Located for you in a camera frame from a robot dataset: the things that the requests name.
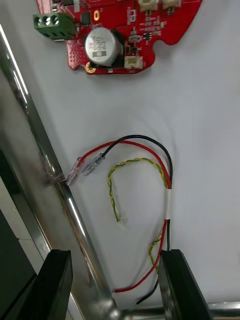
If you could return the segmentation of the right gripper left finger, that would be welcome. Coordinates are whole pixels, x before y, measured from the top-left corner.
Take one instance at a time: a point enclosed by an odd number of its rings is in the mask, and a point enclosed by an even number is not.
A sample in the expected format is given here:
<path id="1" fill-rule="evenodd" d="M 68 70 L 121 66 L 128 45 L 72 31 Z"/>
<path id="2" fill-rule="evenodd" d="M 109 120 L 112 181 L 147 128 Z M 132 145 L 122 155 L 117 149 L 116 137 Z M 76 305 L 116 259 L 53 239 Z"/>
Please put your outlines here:
<path id="1" fill-rule="evenodd" d="M 72 282 L 71 252 L 69 250 L 51 250 L 44 260 L 17 319 L 64 320 Z"/>

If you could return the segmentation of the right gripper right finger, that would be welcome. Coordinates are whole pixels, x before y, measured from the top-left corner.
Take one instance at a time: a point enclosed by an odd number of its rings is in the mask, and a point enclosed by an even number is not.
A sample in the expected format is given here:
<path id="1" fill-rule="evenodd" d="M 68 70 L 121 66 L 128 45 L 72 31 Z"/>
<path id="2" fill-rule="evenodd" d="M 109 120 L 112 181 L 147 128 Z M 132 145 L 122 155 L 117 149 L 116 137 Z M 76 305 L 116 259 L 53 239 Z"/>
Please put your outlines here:
<path id="1" fill-rule="evenodd" d="M 164 250 L 159 262 L 159 288 L 167 320 L 211 320 L 206 300 L 179 249 Z"/>

